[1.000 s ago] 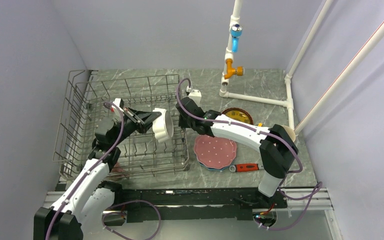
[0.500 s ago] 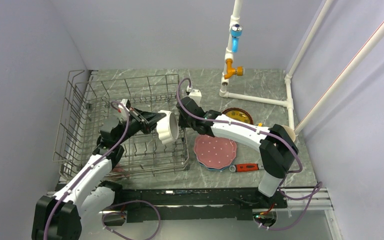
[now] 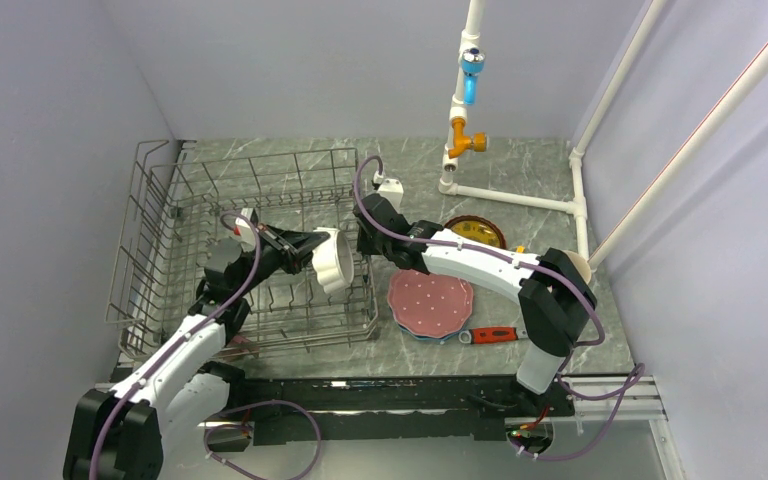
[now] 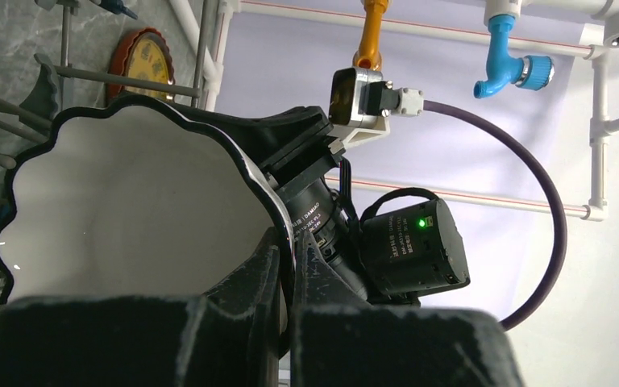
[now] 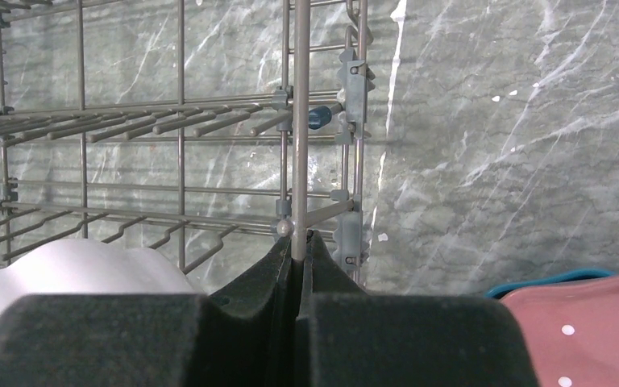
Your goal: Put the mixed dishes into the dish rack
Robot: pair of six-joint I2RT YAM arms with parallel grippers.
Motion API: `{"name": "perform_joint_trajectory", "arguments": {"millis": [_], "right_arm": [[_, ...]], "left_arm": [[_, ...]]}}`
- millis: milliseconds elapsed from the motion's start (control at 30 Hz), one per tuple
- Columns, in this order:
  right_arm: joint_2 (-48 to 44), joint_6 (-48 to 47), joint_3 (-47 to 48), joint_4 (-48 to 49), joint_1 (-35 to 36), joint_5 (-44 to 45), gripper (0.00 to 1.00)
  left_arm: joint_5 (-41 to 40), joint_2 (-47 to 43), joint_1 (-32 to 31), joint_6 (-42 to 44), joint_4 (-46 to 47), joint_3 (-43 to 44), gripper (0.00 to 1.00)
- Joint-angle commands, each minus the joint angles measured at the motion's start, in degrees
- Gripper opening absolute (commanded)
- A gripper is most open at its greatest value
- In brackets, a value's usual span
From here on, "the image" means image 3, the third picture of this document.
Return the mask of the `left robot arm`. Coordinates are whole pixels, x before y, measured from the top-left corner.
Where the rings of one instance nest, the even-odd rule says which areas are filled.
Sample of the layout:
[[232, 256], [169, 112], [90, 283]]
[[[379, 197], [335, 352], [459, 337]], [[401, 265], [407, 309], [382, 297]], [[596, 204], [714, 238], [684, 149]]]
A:
[[158, 478], [165, 457], [198, 423], [215, 413], [232, 420], [246, 409], [243, 371], [213, 358], [250, 314], [247, 294], [278, 271], [311, 267], [328, 294], [354, 279], [351, 245], [338, 229], [298, 232], [240, 218], [233, 230], [210, 247], [196, 300], [174, 334], [124, 380], [80, 398], [64, 478]]

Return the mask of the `white scalloped bowl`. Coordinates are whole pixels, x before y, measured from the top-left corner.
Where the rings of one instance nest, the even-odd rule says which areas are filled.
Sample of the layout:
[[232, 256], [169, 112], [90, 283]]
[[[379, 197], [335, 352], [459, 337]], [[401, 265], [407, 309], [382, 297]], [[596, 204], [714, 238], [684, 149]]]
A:
[[311, 264], [318, 284], [326, 294], [347, 289], [355, 276], [352, 246], [346, 234], [336, 228], [319, 227], [324, 240], [313, 249]]

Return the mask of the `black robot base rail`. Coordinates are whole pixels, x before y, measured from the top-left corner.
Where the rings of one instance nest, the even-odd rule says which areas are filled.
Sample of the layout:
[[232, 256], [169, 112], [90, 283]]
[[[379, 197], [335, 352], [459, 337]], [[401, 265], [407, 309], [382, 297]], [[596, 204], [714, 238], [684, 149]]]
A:
[[511, 374], [245, 379], [212, 420], [250, 427], [257, 446], [295, 441], [470, 437], [500, 441], [514, 425], [571, 420], [558, 385], [533, 394]]

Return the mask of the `pink polka dot plate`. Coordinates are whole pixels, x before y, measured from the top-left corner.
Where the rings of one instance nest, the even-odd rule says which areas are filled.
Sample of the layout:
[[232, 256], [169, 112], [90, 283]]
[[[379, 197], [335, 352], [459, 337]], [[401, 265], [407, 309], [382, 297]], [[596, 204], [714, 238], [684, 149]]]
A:
[[390, 276], [387, 303], [396, 323], [429, 336], [464, 328], [473, 311], [470, 283], [451, 276], [398, 270]]

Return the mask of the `pink ghost pattern mug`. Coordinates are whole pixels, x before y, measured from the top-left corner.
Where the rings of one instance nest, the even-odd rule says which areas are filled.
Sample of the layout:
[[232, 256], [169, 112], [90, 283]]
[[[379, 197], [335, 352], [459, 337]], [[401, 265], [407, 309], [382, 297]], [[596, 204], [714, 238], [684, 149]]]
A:
[[247, 339], [246, 337], [242, 335], [235, 335], [232, 337], [229, 341], [229, 343], [226, 345], [226, 348], [232, 353], [236, 355], [246, 356], [246, 355], [259, 355], [259, 347], [258, 345]]

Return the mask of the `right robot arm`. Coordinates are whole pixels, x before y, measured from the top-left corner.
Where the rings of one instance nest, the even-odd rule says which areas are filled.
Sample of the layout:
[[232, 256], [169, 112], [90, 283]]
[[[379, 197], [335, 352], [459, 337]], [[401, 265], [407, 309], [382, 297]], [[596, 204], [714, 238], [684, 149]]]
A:
[[466, 239], [429, 221], [409, 223], [373, 193], [358, 198], [358, 249], [397, 268], [465, 280], [518, 304], [530, 341], [511, 388], [517, 411], [534, 415], [550, 399], [550, 384], [581, 345], [587, 323], [597, 324], [597, 300], [564, 251], [521, 254]]

